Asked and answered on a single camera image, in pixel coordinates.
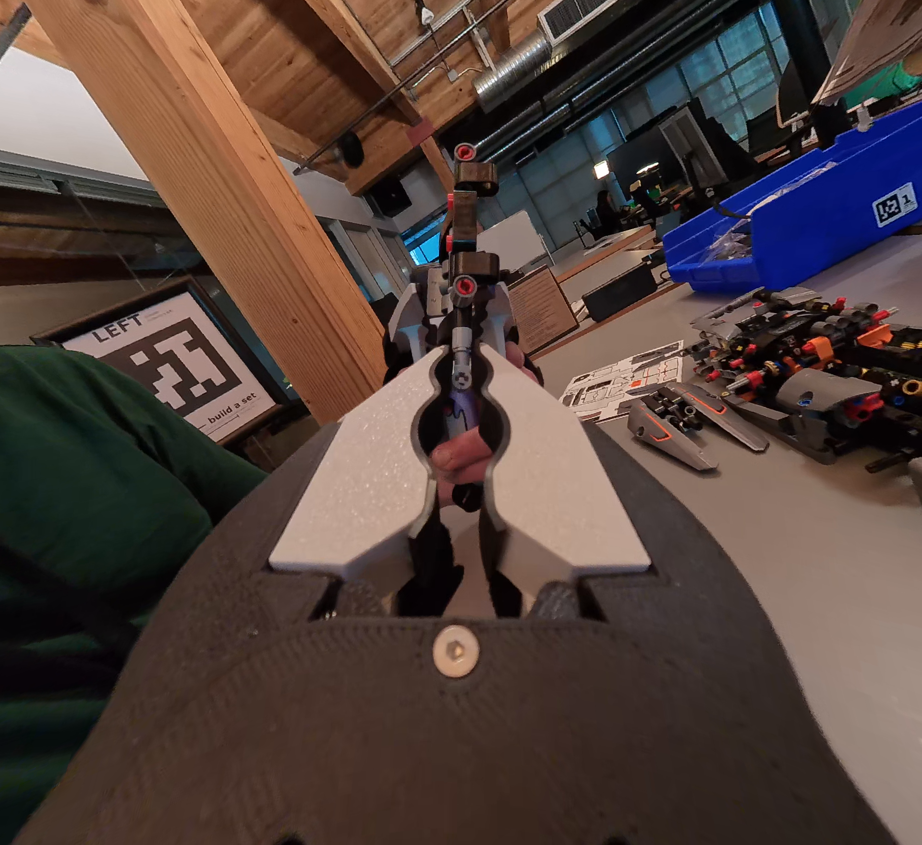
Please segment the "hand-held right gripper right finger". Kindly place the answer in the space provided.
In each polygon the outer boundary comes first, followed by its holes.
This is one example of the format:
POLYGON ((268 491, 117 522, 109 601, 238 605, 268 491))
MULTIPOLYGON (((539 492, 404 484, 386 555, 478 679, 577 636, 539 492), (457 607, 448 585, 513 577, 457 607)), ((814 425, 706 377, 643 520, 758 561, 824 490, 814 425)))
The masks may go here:
POLYGON ((550 583, 646 573, 652 561, 586 429, 496 349, 485 371, 479 436, 490 447, 479 548, 499 618, 550 583))

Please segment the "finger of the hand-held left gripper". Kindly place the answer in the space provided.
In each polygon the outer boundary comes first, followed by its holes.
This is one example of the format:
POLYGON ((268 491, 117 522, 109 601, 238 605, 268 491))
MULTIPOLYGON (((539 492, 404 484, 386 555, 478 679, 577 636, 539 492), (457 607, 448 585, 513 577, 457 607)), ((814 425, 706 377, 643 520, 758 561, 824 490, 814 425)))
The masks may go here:
POLYGON ((411 283, 388 322, 391 352, 405 365, 420 362, 436 347, 441 323, 442 283, 411 283))
POLYGON ((490 344, 519 344, 508 287, 498 282, 490 287, 490 344))

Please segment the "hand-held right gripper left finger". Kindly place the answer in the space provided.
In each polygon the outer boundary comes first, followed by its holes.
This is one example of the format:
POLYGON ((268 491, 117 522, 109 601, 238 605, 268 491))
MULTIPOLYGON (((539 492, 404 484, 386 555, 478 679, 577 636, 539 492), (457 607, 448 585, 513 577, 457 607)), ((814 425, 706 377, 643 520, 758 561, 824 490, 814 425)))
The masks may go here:
POLYGON ((404 616, 444 613, 463 568, 420 427, 447 355, 437 347, 341 419, 268 557, 274 571, 367 582, 404 616))

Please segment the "black grey lego subassembly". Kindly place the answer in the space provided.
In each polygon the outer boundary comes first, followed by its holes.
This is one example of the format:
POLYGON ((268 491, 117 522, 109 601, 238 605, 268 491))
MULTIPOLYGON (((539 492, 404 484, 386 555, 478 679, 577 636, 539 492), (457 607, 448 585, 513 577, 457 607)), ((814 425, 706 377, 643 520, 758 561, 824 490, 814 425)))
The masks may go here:
POLYGON ((496 166, 479 159, 476 145, 462 142, 455 148, 454 176, 438 259, 420 267, 413 282, 442 283, 442 323, 436 347, 449 350, 449 383, 464 390, 478 383, 475 358, 482 345, 505 355, 506 344, 490 344, 490 287, 506 283, 509 273, 500 269, 496 255, 477 250, 481 233, 478 205, 499 191, 496 166))

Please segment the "lego car chassis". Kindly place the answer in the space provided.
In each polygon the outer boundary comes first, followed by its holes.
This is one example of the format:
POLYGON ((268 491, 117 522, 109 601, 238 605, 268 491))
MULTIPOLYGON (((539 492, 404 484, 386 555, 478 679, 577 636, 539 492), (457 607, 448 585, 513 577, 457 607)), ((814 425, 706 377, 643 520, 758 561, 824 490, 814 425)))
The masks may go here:
POLYGON ((921 328, 805 287, 760 288, 691 322, 693 370, 758 427, 824 464, 861 447, 920 492, 921 328))

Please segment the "grey lego wing assembly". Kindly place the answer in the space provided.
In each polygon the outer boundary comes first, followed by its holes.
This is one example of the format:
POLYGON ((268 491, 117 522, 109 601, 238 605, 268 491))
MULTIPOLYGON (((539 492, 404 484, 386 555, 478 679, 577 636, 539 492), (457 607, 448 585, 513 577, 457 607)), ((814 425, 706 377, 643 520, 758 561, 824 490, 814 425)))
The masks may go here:
POLYGON ((692 470, 719 469, 692 438, 710 424, 732 436, 752 452, 764 453, 768 437, 747 422, 720 397, 696 385, 668 382, 630 402, 628 430, 639 442, 679 461, 692 470))

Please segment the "person's left hand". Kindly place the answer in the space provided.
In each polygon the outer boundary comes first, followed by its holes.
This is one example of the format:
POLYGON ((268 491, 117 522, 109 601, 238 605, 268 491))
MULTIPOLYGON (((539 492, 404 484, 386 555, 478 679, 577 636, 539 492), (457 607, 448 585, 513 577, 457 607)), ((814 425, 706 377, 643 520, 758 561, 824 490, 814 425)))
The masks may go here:
POLYGON ((455 486, 483 481, 493 450, 475 426, 433 448, 430 454, 440 507, 455 505, 455 486))

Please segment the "brown placard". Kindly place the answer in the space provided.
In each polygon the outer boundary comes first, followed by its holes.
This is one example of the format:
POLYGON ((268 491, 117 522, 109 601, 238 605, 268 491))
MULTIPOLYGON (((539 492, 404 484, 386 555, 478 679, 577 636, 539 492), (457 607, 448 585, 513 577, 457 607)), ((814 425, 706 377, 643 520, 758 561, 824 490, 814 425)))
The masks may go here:
POLYGON ((508 285, 518 343, 527 356, 578 331, 579 321, 548 265, 534 269, 508 285))

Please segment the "whiteboard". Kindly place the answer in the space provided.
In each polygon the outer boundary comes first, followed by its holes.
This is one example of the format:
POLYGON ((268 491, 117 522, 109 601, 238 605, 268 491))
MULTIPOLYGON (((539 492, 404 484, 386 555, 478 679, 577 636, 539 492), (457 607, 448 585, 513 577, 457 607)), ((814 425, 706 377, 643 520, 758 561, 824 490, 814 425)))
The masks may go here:
POLYGON ((496 255, 500 269, 511 275, 527 274, 539 265, 555 265, 544 237, 524 209, 479 233, 477 250, 496 255))

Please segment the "white sticker sheet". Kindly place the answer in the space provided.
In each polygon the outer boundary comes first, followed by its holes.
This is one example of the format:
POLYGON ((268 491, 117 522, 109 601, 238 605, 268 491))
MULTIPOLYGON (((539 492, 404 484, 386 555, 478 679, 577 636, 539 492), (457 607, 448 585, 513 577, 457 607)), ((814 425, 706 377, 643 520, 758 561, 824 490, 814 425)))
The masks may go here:
POLYGON ((634 401, 681 380, 684 348, 677 341, 572 378, 559 402, 587 423, 624 417, 634 401))

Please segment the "framed marker sign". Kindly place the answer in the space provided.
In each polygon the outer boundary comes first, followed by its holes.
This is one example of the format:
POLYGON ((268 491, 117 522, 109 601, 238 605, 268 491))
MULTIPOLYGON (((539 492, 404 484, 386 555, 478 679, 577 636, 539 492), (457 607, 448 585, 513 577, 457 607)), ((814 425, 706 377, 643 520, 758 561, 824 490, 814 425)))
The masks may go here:
POLYGON ((29 338, 118 370, 222 446, 291 405, 191 276, 29 338))

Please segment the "computer monitor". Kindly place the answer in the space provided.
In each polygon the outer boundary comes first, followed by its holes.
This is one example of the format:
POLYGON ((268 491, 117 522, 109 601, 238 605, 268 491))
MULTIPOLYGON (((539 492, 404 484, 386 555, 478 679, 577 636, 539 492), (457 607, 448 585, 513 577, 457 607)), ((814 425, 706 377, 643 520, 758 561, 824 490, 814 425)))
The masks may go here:
POLYGON ((697 99, 671 106, 632 130, 606 162, 625 193, 650 168, 666 186, 684 180, 707 189, 730 181, 715 131, 697 99))

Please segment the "clear plastic bags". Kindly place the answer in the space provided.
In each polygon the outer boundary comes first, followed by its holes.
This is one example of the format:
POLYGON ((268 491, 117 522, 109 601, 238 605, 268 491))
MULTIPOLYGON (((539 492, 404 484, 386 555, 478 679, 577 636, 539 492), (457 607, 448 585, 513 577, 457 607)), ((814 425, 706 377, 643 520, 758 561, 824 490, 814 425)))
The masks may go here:
POLYGON ((812 182, 814 179, 824 175, 828 171, 833 170, 836 168, 836 166, 836 162, 830 161, 823 166, 809 171, 796 181, 781 185, 778 189, 766 195, 761 200, 757 201, 754 205, 750 206, 749 209, 744 210, 742 213, 733 212, 729 208, 725 207, 722 203, 719 204, 717 202, 713 202, 712 210, 714 210, 721 218, 730 219, 731 227, 725 232, 717 233, 715 235, 709 247, 704 252, 701 261, 704 263, 713 263, 715 261, 732 261, 751 255, 752 219, 755 215, 755 212, 771 203, 774 203, 781 197, 802 187, 803 185, 812 182))

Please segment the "blue storage bin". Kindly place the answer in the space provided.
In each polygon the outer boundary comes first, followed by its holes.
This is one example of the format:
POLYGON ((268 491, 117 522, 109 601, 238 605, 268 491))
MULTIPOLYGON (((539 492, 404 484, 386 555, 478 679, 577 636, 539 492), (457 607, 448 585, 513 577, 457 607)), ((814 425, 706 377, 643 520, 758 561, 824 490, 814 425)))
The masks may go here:
POLYGON ((814 149, 726 200, 742 213, 824 164, 836 168, 755 212, 752 254, 701 261, 731 220, 710 209, 665 234, 667 270, 676 283, 714 294, 781 289, 806 280, 921 218, 921 102, 852 129, 833 147, 814 149))

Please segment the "black pole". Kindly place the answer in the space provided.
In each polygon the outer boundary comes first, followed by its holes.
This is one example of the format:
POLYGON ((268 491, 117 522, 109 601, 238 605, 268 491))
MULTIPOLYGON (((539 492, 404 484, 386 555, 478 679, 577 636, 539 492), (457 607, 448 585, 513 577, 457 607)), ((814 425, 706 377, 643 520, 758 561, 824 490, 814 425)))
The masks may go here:
POLYGON ((771 0, 789 50, 790 62, 801 81, 819 146, 833 147, 836 137, 847 132, 849 122, 841 104, 814 102, 828 76, 832 63, 826 52, 811 0, 771 0))

